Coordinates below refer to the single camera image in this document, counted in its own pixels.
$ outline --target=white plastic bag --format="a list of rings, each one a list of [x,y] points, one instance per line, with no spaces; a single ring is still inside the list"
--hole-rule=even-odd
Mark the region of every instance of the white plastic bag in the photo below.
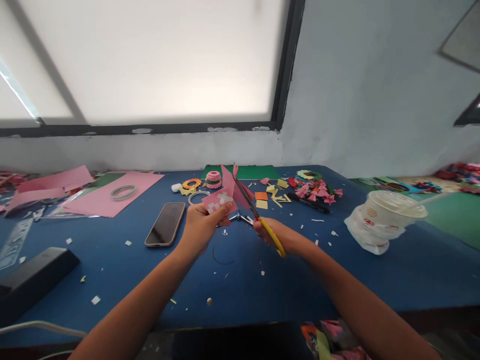
[[[382,255],[389,249],[389,240],[398,238],[405,232],[405,228],[380,224],[368,225],[362,220],[362,207],[363,205],[357,206],[345,219],[346,227],[362,248],[375,255]]]

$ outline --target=scissor blade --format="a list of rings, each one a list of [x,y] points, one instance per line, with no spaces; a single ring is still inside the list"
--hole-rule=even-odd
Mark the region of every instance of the scissor blade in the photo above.
[[[247,195],[247,193],[245,192],[245,189],[244,187],[242,186],[242,184],[240,183],[240,181],[237,179],[237,178],[233,178],[233,180],[235,181],[235,184],[238,186],[238,188],[240,189],[240,192],[241,194],[243,195],[243,197],[245,198],[247,204],[248,204],[248,207],[250,208],[251,212],[253,213],[253,215],[256,217],[256,218],[259,218],[260,215],[259,215],[259,212],[257,211],[257,208],[254,206],[254,204],[252,203],[252,200],[250,200],[250,197]]]

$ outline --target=plastic cup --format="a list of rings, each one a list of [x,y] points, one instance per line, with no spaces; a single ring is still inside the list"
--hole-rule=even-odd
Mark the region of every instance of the plastic cup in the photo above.
[[[382,225],[391,229],[406,228],[428,216],[425,206],[405,207],[418,203],[412,198],[392,191],[371,191],[361,209],[361,219],[368,226]]]

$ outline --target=hand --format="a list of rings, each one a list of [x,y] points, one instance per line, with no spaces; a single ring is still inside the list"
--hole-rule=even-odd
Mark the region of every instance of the hand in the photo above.
[[[217,225],[230,225],[227,215],[231,207],[232,203],[226,202],[217,211],[209,214],[203,203],[190,205],[186,212],[185,229],[177,248],[194,258],[203,254]]]
[[[292,230],[288,226],[283,225],[280,221],[263,216],[262,219],[265,220],[265,222],[276,235],[278,240],[280,240],[281,245],[287,253],[299,255],[302,244],[310,243],[310,240],[308,240],[306,237],[300,235],[298,232]],[[262,226],[260,221],[255,220],[255,222],[253,223],[253,228],[255,229],[256,233],[261,236],[268,244],[276,248],[274,241],[270,237],[267,230],[265,230],[265,228]]]

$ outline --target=smartphone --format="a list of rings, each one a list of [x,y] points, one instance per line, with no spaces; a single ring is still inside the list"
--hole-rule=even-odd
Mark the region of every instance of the smartphone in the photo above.
[[[185,211],[184,202],[167,202],[163,205],[160,215],[146,237],[148,247],[170,246],[174,243],[175,235]]]

